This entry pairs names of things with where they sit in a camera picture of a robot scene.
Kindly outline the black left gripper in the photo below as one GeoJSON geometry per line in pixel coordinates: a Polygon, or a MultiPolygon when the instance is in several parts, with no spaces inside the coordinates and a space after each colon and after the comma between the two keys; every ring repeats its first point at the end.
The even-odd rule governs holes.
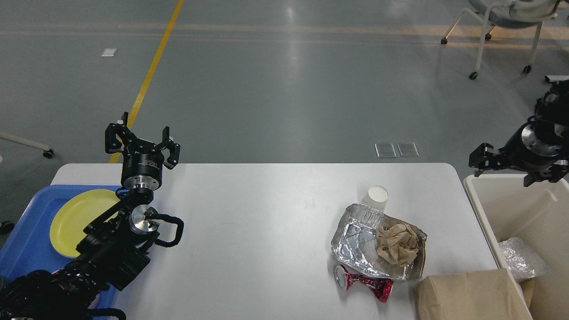
{"type": "Polygon", "coordinates": [[[162,141],[154,146],[154,154],[139,153],[143,150],[140,139],[128,128],[128,112],[120,121],[108,124],[105,130],[105,152],[124,155],[120,184],[132,189],[144,187],[157,190],[162,186],[163,166],[172,170],[179,164],[181,145],[170,134],[169,126],[162,131],[162,141]]]}

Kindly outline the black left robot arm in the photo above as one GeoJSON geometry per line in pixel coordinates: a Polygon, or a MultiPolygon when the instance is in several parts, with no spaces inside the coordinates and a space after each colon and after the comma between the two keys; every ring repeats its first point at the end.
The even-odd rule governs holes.
{"type": "Polygon", "coordinates": [[[171,248],[181,241],[183,220],[150,205],[162,186],[163,168],[177,166],[180,145],[169,126],[159,143],[138,138],[127,126],[128,116],[124,112],[105,130],[106,153],[123,156],[116,202],[84,227],[79,255],[64,268],[32,271],[1,290],[3,320],[124,320],[119,308],[91,308],[96,296],[110,286],[123,290],[132,283],[150,263],[153,245],[171,248]]]}

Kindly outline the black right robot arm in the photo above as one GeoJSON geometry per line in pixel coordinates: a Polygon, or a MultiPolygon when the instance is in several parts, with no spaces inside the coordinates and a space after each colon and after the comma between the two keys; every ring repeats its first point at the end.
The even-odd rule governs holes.
{"type": "Polygon", "coordinates": [[[534,114],[521,125],[502,148],[480,144],[469,155],[475,177],[489,170],[524,172],[524,186],[535,182],[557,183],[568,174],[569,165],[568,81],[558,81],[534,105],[534,114]]]}

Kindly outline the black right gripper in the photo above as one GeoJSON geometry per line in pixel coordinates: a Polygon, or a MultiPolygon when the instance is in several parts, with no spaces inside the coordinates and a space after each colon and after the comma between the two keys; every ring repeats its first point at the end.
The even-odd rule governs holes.
{"type": "Polygon", "coordinates": [[[479,177],[488,170],[511,168],[526,172],[524,187],[535,182],[556,184],[568,173],[568,128],[557,124],[524,124],[496,149],[481,143],[468,157],[479,177]]]}

